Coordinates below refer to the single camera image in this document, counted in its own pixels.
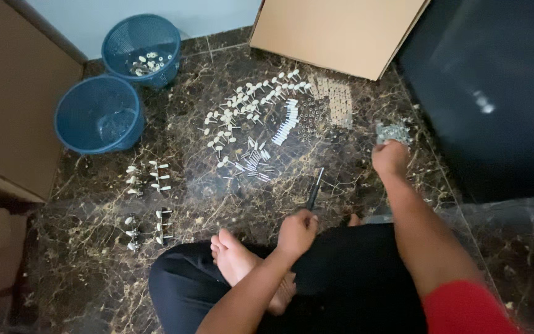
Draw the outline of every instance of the blue mesh basket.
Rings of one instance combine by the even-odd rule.
[[[135,89],[110,75],[71,87],[55,112],[55,132],[63,144],[82,154],[131,148],[144,131]]]
[[[163,57],[164,66],[140,77],[132,74],[133,62],[139,62],[139,56],[146,57],[150,52]],[[157,15],[131,16],[114,26],[104,38],[102,60],[112,75],[131,83],[164,87],[179,70],[180,33],[169,20]]]

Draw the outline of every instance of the screwdriver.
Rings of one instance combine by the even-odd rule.
[[[308,198],[308,202],[306,202],[306,209],[308,209],[308,211],[312,211],[312,208],[315,207],[316,195],[319,192],[320,178],[323,176],[323,171],[324,171],[324,167],[321,167],[319,178],[316,180],[315,188],[312,189],[312,192],[310,193],[310,197]]]

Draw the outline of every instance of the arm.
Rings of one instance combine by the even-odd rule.
[[[308,210],[287,217],[276,249],[211,308],[197,333],[253,333],[284,276],[314,241],[317,223]]]
[[[406,180],[408,157],[407,147],[389,140],[373,150],[372,161],[389,196],[399,255],[419,296],[453,280],[483,284],[469,254]]]

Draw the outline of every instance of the light blue wall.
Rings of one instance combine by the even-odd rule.
[[[101,57],[107,32],[131,15],[170,20],[182,39],[251,26],[261,0],[27,0],[90,59]]]

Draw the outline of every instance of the black pants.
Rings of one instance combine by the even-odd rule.
[[[265,258],[271,249],[245,245]],[[297,294],[260,333],[425,333],[426,319],[397,252],[392,224],[330,229],[294,264]],[[230,285],[210,243],[173,247],[155,261],[150,295],[166,333],[195,333]]]

